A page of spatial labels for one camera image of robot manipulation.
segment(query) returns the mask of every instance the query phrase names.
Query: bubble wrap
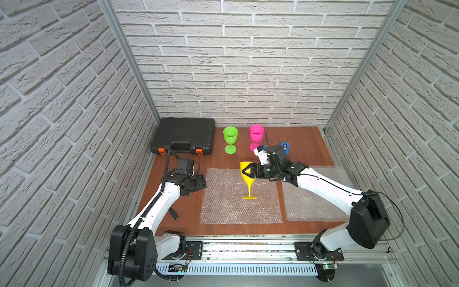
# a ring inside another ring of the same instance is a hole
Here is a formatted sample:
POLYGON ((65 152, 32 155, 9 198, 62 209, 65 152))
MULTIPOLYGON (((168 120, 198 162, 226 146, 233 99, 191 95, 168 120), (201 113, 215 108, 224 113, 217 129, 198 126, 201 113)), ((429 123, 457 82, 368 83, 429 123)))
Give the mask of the bubble wrap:
POLYGON ((201 223, 249 224, 282 223, 276 184, 255 179, 252 184, 253 200, 239 169, 207 169, 207 188, 202 200, 201 223))
MULTIPOLYGON (((342 185, 354 188, 347 172, 337 166, 311 166, 318 173, 342 185)), ((349 217, 337 206, 317 194, 283 182, 285 213, 289 221, 348 221, 349 217)))

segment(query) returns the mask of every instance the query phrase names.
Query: cable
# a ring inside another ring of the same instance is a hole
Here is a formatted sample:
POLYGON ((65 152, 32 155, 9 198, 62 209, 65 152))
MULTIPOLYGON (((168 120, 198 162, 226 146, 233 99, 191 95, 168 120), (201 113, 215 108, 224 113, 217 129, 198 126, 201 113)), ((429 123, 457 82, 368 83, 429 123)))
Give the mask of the cable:
POLYGON ((153 205, 155 205, 155 203, 158 201, 159 197, 161 197, 161 195, 164 193, 164 187, 166 185, 166 177, 168 175, 168 168, 169 168, 169 158, 170 158, 170 154, 173 153, 176 157, 177 157, 177 154, 174 153, 173 150, 169 149, 168 150, 168 154, 167 154, 167 158, 166 158, 166 166, 164 167, 164 176, 163 178, 161 179, 161 189, 158 193, 158 195, 156 195, 156 197, 152 200, 152 202, 147 206, 147 208, 145 209, 145 211, 142 213, 142 215, 140 216, 140 218, 137 220, 137 222, 134 224, 134 226, 131 228, 130 232, 129 232, 129 235, 128 237, 126 238, 126 242, 124 243, 124 246, 123 246, 123 250, 121 252, 121 258, 120 258, 120 261, 119 261, 119 269, 118 269, 118 281, 119 281, 119 285, 120 287, 129 287, 132 285, 132 283, 134 283, 135 279, 131 279, 129 280, 128 283, 126 283, 125 279, 124 279, 124 268, 126 266, 126 257, 128 255, 128 251, 129 251, 129 247, 132 243, 132 241, 134 241, 134 234, 135 232, 137 231, 137 228, 140 226, 140 224, 143 222, 143 219, 144 217, 146 217, 146 215, 148 214, 148 212, 153 208, 153 205))
POLYGON ((380 239, 380 241, 395 240, 395 239, 399 238, 400 236, 402 236, 402 233, 403 233, 403 231, 405 230, 405 220, 403 219, 403 214, 402 214, 402 212, 400 211, 400 209, 398 208, 398 206, 395 204, 395 202, 392 201, 392 200, 389 198, 389 196, 387 196, 385 193, 380 192, 380 191, 374 191, 374 192, 372 192, 372 193, 360 193, 360 194, 358 194, 358 193, 352 193, 352 192, 347 191, 347 190, 345 190, 344 188, 341 188, 341 187, 339 187, 339 186, 337 186, 337 185, 335 185, 335 184, 329 182, 328 180, 324 180, 323 178, 318 177, 318 176, 316 176, 316 175, 313 175, 313 174, 302 174, 302 175, 309 175, 309 176, 312 176, 312 177, 316 177, 316 178, 321 179, 321 180, 323 180, 323 181, 325 181, 325 182, 327 182, 327 183, 333 185, 334 187, 337 187, 337 188, 339 188, 339 189, 341 189, 341 190, 343 190, 343 191, 345 191, 345 192, 348 192, 348 193, 350 193, 350 194, 352 194, 352 195, 369 196, 369 195, 378 194, 378 193, 384 195, 384 196, 392 203, 392 205, 395 206, 395 208, 397 209, 398 214, 399 214, 399 217, 400 217, 400 221, 402 222, 402 230, 400 231, 400 233, 399 233, 397 236, 395 236, 395 237, 393 237, 393 238, 389 238, 389 239, 380 239))

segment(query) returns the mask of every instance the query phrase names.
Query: wooden table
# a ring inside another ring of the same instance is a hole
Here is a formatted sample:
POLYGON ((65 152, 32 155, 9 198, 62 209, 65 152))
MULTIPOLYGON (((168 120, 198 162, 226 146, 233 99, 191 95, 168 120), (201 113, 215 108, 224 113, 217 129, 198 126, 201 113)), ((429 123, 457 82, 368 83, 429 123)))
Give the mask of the wooden table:
MULTIPOLYGON (((290 158, 292 162, 301 161, 308 165, 334 165, 318 128, 265 128, 265 130, 268 134, 270 145, 278 145, 282 141, 290 143, 290 158)), ((249 136, 249 128, 238 128, 238 131, 238 140, 235 143, 237 152, 234 154, 224 152, 226 143, 223 139, 223 128, 216 128, 211 155, 192 156, 190 154, 179 154, 179 156, 199 161, 201 163, 200 173, 204 176, 206 176, 206 171, 209 168, 239 169, 239 162, 241 161, 258 161, 258 158, 249 150, 249 145, 252 142, 249 136)), ((161 183, 165 162, 166 156, 156 156, 138 212, 156 193, 161 183)), ((176 164, 177 160, 174 156, 171 156, 169 169, 174 168, 176 164)), ((167 230, 184 232, 190 236, 318 233, 325 228, 332 228, 343 223, 287 221, 282 184, 280 182, 276 184, 283 221, 281 224, 201 224, 199 217, 204 192, 198 191, 188 197, 180 197, 172 205, 172 208, 179 215, 179 219, 174 220, 170 214, 166 214, 158 227, 157 236, 162 235, 167 230)))

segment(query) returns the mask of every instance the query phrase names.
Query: wire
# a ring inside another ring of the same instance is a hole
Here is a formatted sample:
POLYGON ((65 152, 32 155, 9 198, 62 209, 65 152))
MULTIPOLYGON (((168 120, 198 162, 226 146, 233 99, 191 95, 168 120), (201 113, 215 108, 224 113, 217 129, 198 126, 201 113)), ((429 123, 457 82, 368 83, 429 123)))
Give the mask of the wire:
POLYGON ((345 192, 348 192, 348 193, 350 193, 350 194, 353 194, 353 195, 370 196, 370 195, 374 195, 374 194, 378 194, 378 193, 384 195, 384 196, 392 203, 392 205, 395 206, 395 208, 397 209, 398 215, 399 215, 399 217, 400 217, 400 221, 402 222, 402 230, 400 231, 400 233, 399 233, 397 236, 395 236, 395 237, 393 237, 393 238, 389 238, 389 239, 380 239, 380 241, 395 240, 395 239, 399 238, 400 236, 402 236, 402 233, 403 233, 403 231, 405 230, 405 220, 404 220, 404 218, 403 218, 403 214, 402 214, 402 212, 400 211, 400 209, 398 208, 398 206, 395 204, 395 202, 392 201, 392 200, 389 198, 389 196, 387 196, 385 193, 380 192, 380 191, 374 191, 374 192, 372 192, 372 193, 360 193, 360 194, 359 194, 359 193, 352 193, 352 192, 347 191, 347 190, 345 190, 344 188, 341 188, 341 187, 339 187, 339 186, 337 186, 337 185, 335 185, 335 184, 329 182, 328 180, 324 180, 323 178, 318 177, 318 176, 316 176, 316 175, 313 175, 313 174, 302 174, 302 175, 309 175, 309 176, 312 176, 312 177, 316 177, 316 178, 318 178, 318 179, 321 179, 321 180, 323 180, 323 181, 325 181, 325 182, 327 182, 327 183, 333 185, 334 187, 337 187, 337 188, 339 188, 339 189, 341 189, 341 190, 343 190, 343 191, 345 191, 345 192))

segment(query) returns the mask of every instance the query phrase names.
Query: brick wall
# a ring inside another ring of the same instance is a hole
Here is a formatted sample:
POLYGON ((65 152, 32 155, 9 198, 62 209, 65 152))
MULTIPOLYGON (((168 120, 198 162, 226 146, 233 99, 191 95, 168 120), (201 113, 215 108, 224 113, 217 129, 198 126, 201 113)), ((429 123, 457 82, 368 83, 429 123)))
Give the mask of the brick wall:
POLYGON ((457 8, 410 0, 327 135, 360 189, 401 209, 389 243, 413 286, 459 284, 457 8))
POLYGON ((323 126, 392 1, 112 0, 162 117, 323 126))
POLYGON ((97 1, 0 2, 0 286, 90 286, 155 128, 97 1))

